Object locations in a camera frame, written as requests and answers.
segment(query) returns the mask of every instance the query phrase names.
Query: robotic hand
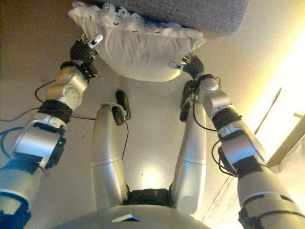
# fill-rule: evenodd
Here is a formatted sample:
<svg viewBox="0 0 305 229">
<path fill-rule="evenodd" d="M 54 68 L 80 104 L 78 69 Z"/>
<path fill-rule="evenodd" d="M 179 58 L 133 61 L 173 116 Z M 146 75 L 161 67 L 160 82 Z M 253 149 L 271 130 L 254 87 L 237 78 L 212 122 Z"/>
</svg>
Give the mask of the robotic hand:
<svg viewBox="0 0 305 229">
<path fill-rule="evenodd" d="M 71 114 L 81 104 L 82 94 L 90 78 L 97 76 L 92 65 L 94 53 L 91 49 L 101 40 L 102 36 L 97 36 L 89 43 L 85 37 L 76 41 L 71 49 L 71 61 L 62 64 L 61 72 L 54 86 L 48 90 L 45 102 L 20 132 L 12 150 L 15 159 L 0 171 L 1 228 L 22 228 L 31 217 L 29 209 L 34 202 L 43 171 L 59 161 L 65 144 L 62 136 Z M 305 216 L 281 186 L 276 175 L 266 167 L 263 147 L 235 111 L 228 96 L 222 92 L 216 78 L 204 73 L 203 64 L 195 55 L 190 54 L 183 61 L 185 65 L 172 62 L 170 66 L 189 73 L 200 87 L 198 101 L 203 104 L 222 143 L 218 149 L 219 157 L 224 168 L 238 177 L 238 197 L 242 208 L 239 221 L 246 229 L 302 228 Z M 116 120 L 116 124 L 121 125 L 122 122 Z M 192 144 L 189 137 L 185 141 L 187 145 Z M 127 214 L 122 216 L 127 221 L 138 221 L 131 213 L 141 215 L 143 222 L 126 225 L 118 217 Z M 83 223 L 96 228 L 93 222 L 109 228 L 124 225 L 134 228 L 147 225 L 152 228 L 156 222 L 157 228 L 160 225 L 207 228 L 173 208 L 152 205 L 115 206 L 76 219 L 66 227 L 73 224 L 81 227 Z"/>
<path fill-rule="evenodd" d="M 0 171 L 0 228 L 22 228 L 31 208 L 44 169 L 55 166 L 63 152 L 63 134 L 72 112 L 81 104 L 91 78 L 97 76 L 93 50 L 102 40 L 83 35 L 71 48 L 71 61 L 61 65 L 47 98 L 19 133 L 9 161 Z"/>
<path fill-rule="evenodd" d="M 189 73 L 203 89 L 198 100 L 202 101 L 222 143 L 218 149 L 220 160 L 229 173 L 238 177 L 239 221 L 243 227 L 303 228 L 304 214 L 266 167 L 263 147 L 222 92 L 216 78 L 204 73 L 197 56 L 189 54 L 183 61 L 186 65 L 171 62 L 169 66 Z"/>
</svg>

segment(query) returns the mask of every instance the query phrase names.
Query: light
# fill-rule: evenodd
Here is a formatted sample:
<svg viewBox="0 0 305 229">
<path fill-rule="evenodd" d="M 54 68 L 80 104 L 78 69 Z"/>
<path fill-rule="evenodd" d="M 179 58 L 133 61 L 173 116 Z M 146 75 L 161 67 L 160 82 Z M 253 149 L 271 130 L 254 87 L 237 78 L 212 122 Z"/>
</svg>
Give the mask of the light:
<svg viewBox="0 0 305 229">
<path fill-rule="evenodd" d="M 160 168 L 154 165 L 145 165 L 141 180 L 142 188 L 162 188 Z"/>
<path fill-rule="evenodd" d="M 258 119 L 266 112 L 265 108 L 271 105 L 270 99 L 282 87 L 279 97 L 257 133 L 257 138 L 266 151 L 266 161 L 270 159 L 299 122 L 300 118 L 295 117 L 294 113 L 301 115 L 305 113 L 304 66 L 305 30 L 281 62 L 266 91 L 261 96 L 258 104 L 254 106 L 251 112 L 252 115 L 246 120 L 249 125 L 257 124 Z"/>
</svg>

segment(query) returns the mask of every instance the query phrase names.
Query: black shoe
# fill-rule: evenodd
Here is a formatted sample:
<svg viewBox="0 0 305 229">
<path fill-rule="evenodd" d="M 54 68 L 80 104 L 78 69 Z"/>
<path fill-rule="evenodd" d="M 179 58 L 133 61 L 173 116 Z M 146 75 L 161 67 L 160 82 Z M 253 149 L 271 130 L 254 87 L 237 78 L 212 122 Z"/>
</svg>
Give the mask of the black shoe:
<svg viewBox="0 0 305 229">
<path fill-rule="evenodd" d="M 196 92 L 197 89 L 197 82 L 195 80 L 189 80 L 185 83 L 183 93 L 182 93 L 182 100 L 181 100 L 181 112 L 180 112 L 180 121 L 186 122 L 187 115 L 189 114 L 189 110 L 191 104 L 189 101 L 186 101 L 187 98 L 193 97 L 193 94 Z"/>
<path fill-rule="evenodd" d="M 189 80 L 188 82 L 185 83 L 184 89 L 182 92 L 182 100 L 181 100 L 181 105 L 180 107 L 183 107 L 183 104 L 185 100 L 190 97 L 191 94 L 195 93 L 195 90 L 197 89 L 197 82 L 195 80 Z"/>
<path fill-rule="evenodd" d="M 115 99 L 116 102 L 123 107 L 123 109 L 127 112 L 127 115 L 125 116 L 126 120 L 131 119 L 132 114 L 129 109 L 129 101 L 126 93 L 122 90 L 119 90 L 115 93 Z"/>
</svg>

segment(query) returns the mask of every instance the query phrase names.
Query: robot leg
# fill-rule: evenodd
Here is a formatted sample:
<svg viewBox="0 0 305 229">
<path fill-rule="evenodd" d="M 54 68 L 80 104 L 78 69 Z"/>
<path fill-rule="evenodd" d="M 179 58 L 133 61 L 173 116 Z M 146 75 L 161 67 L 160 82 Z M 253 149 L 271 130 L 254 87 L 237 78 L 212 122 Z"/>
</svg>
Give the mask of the robot leg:
<svg viewBox="0 0 305 229">
<path fill-rule="evenodd" d="M 122 152 L 115 141 L 118 104 L 104 103 L 96 115 L 92 141 L 92 185 L 97 209 L 121 205 L 128 197 L 124 180 Z"/>
</svg>

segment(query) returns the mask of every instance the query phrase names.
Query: floor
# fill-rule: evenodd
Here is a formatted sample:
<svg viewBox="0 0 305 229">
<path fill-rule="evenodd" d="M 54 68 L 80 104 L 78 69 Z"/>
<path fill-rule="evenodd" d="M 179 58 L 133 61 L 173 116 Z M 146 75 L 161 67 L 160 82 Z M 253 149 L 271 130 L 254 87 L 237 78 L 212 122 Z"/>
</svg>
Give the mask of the floor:
<svg viewBox="0 0 305 229">
<path fill-rule="evenodd" d="M 195 51 L 206 72 L 220 76 L 237 111 L 253 129 L 267 105 L 257 104 L 266 83 L 300 29 L 301 0 L 250 1 L 238 32 L 207 41 Z M 1 1 L 1 118 L 11 118 L 40 106 L 37 87 L 53 80 L 81 29 L 67 16 L 70 1 Z M 183 86 L 190 77 L 182 74 L 165 83 L 123 78 L 98 58 L 99 78 L 91 80 L 75 115 L 94 117 L 102 102 L 115 102 L 115 91 L 124 90 L 130 100 L 132 119 L 124 156 L 126 183 L 131 190 L 168 188 L 173 180 L 184 123 L 179 121 Z M 39 96 L 44 97 L 45 90 Z M 30 114 L 14 123 L 0 123 L 0 130 L 24 125 Z M 91 185 L 93 121 L 72 119 L 65 133 L 67 144 L 59 164 L 44 173 L 26 228 L 49 228 L 94 211 Z M 5 143 L 10 148 L 15 133 Z M 122 126 L 120 144 L 126 128 Z M 217 140 L 208 133 L 208 158 L 203 217 L 227 179 L 209 154 Z M 1 155 L 1 166 L 7 162 Z"/>
</svg>

